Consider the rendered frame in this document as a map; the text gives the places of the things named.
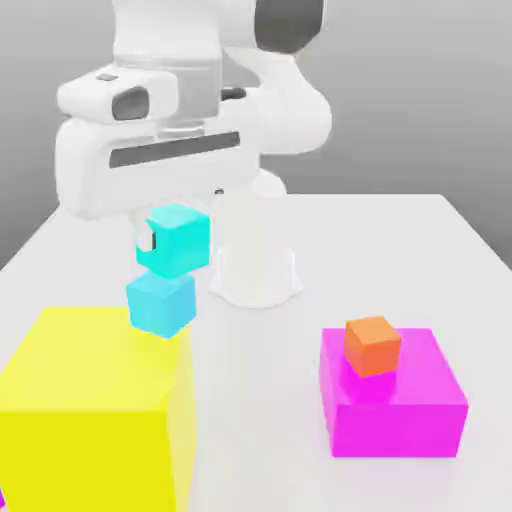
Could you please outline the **large magenta box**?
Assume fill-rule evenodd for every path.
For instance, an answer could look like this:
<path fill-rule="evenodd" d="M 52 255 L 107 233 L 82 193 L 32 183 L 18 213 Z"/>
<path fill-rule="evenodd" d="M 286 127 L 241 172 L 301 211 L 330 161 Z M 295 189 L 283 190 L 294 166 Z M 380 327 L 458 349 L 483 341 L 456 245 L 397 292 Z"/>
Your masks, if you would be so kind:
<path fill-rule="evenodd" d="M 468 400 L 431 330 L 399 333 L 397 370 L 361 378 L 344 357 L 345 330 L 323 330 L 319 385 L 334 457 L 457 455 Z"/>

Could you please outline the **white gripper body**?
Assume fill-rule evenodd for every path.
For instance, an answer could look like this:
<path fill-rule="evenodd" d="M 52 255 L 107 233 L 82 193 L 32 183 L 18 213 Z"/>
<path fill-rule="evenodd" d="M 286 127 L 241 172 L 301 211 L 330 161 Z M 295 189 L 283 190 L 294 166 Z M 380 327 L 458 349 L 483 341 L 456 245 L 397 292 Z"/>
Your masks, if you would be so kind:
<path fill-rule="evenodd" d="M 162 133 L 152 122 L 71 118 L 56 137 L 60 205 L 84 219 L 245 186 L 258 171 L 251 132 L 220 118 L 187 134 Z"/>

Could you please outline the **small orange cube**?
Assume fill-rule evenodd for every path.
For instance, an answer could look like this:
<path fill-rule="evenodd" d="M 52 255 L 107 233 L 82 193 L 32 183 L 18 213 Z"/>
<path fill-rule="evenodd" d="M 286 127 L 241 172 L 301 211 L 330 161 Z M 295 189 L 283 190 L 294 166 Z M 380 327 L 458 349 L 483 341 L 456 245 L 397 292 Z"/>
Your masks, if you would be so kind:
<path fill-rule="evenodd" d="M 344 357 L 361 378 L 395 372 L 402 338 L 383 316 L 350 320 L 344 335 Z"/>

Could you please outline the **small light blue cube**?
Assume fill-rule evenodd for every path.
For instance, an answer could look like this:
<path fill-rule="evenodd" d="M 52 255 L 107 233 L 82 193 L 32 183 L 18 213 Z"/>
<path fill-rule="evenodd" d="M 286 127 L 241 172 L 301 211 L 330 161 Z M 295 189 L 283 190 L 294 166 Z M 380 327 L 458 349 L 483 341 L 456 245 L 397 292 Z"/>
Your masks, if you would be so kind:
<path fill-rule="evenodd" d="M 147 272 L 126 286 L 131 325 L 170 339 L 196 317 L 192 275 L 167 279 Z"/>

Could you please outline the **small turquoise cube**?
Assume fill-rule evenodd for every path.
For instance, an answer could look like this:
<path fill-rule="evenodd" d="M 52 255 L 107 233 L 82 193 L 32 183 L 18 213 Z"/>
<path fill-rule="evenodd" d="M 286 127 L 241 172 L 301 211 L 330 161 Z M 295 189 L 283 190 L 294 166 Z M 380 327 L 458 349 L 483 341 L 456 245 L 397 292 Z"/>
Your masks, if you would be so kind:
<path fill-rule="evenodd" d="M 156 275 L 174 279 L 210 263 L 210 217 L 181 204 L 154 208 L 147 218 L 150 251 L 136 249 L 136 261 Z"/>

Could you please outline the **large yellow box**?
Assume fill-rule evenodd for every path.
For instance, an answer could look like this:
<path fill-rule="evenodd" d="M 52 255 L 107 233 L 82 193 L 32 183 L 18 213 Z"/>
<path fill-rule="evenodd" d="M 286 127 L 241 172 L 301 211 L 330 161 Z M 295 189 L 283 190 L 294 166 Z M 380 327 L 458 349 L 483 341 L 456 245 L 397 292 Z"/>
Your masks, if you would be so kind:
<path fill-rule="evenodd" d="M 9 512 L 187 512 L 196 449 L 188 329 L 48 308 L 0 371 Z"/>

